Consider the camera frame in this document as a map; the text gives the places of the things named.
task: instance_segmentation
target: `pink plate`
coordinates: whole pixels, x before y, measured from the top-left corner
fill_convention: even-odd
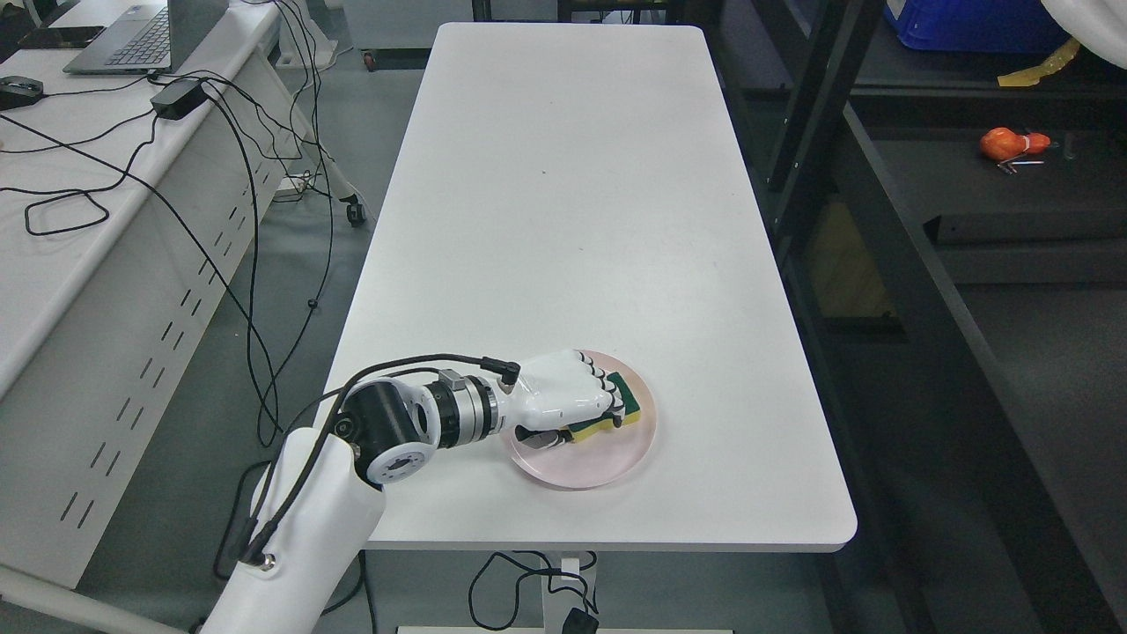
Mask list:
[[[562,489],[594,489],[614,482],[641,462],[654,435],[657,432],[657,410],[654,395],[641,377],[613,357],[583,351],[595,365],[610,373],[619,373],[641,410],[641,418],[629,426],[611,431],[600,431],[579,443],[533,449],[516,440],[513,430],[502,436],[505,449],[532,477]]]

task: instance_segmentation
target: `white table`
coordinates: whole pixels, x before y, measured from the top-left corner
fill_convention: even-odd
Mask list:
[[[132,2],[82,2],[55,26],[108,24]],[[284,119],[289,92],[256,45],[274,26],[272,6],[234,2],[179,72],[231,78]],[[0,75],[44,82],[47,93],[122,86],[134,78],[71,77],[73,51],[23,51]],[[64,141],[95,135],[150,107],[160,90],[54,96],[5,114]],[[234,116],[264,148],[269,136],[236,97]],[[82,149],[124,166],[151,119]],[[274,130],[279,151],[293,143]],[[0,122],[5,149],[50,144]],[[284,173],[248,141],[265,211]],[[242,158],[225,119],[204,104],[160,120],[133,172],[185,216],[230,278],[252,234]],[[117,175],[65,149],[0,154],[0,181],[33,189],[99,186]],[[34,196],[0,194],[0,566],[73,588],[86,569],[222,294],[204,256],[156,197],[133,180],[99,194],[98,225],[53,236],[25,232]],[[36,218],[39,229],[90,217],[81,198]],[[0,588],[11,600],[10,588]]]
[[[440,30],[328,379],[562,348],[656,400],[589,491],[490,440],[388,488],[372,548],[832,552],[857,518],[702,34]]]

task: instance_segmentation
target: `yellow tape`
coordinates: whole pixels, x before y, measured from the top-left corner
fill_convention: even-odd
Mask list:
[[[1080,42],[1076,42],[1075,37],[1070,38],[1064,43],[1063,46],[1053,52],[1051,55],[1045,57],[1045,61],[1033,68],[1027,68],[1026,70],[1019,70],[1018,72],[1011,72],[1010,74],[1003,74],[997,78],[997,84],[1002,88],[1027,88],[1029,86],[1037,86],[1040,83],[1041,78],[1048,77],[1072,61],[1080,52]]]

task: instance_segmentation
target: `green sponge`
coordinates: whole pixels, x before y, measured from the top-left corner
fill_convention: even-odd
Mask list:
[[[638,400],[635,399],[630,387],[627,386],[625,379],[622,375],[618,373],[612,373],[606,377],[606,381],[619,387],[619,395],[622,398],[622,405],[625,409],[625,416],[622,418],[622,426],[629,426],[631,423],[638,422],[641,419],[641,408],[638,407]],[[597,421],[587,421],[585,423],[576,423],[574,426],[568,426],[567,430],[570,432],[570,441],[579,443],[580,440],[586,440],[600,430],[613,430],[614,419],[610,416],[598,419]]]

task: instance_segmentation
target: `power adapter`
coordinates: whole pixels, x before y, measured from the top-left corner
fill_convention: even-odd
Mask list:
[[[163,90],[149,99],[149,102],[152,104],[159,118],[178,120],[206,100],[207,95],[204,92],[203,79],[184,77],[166,86]]]
[[[598,619],[579,608],[571,608],[567,618],[564,619],[562,634],[595,634],[598,629]]]

